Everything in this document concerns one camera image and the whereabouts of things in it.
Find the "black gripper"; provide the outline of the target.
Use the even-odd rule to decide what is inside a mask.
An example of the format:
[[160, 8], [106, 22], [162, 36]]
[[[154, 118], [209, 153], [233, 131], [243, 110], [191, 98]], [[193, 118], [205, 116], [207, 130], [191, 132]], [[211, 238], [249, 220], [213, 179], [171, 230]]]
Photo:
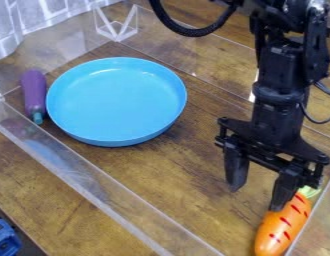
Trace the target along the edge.
[[217, 145], [225, 152], [226, 180], [237, 192], [257, 163], [278, 172], [269, 209], [283, 210], [303, 186], [317, 188], [330, 157], [302, 138], [310, 89], [278, 89], [262, 82], [253, 87], [254, 112], [249, 121], [222, 117]]

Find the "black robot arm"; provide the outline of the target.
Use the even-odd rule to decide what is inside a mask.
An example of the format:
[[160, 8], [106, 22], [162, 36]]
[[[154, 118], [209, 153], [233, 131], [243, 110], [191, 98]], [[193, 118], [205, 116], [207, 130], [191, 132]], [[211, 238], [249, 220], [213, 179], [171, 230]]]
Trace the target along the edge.
[[222, 117], [217, 144], [225, 152], [226, 179], [231, 191], [247, 182], [253, 162], [274, 170], [270, 209], [281, 211], [303, 186], [318, 188], [330, 157], [302, 138], [310, 119], [310, 87], [327, 88], [330, 52], [325, 0], [247, 0], [253, 7], [258, 80], [253, 117], [249, 121]]

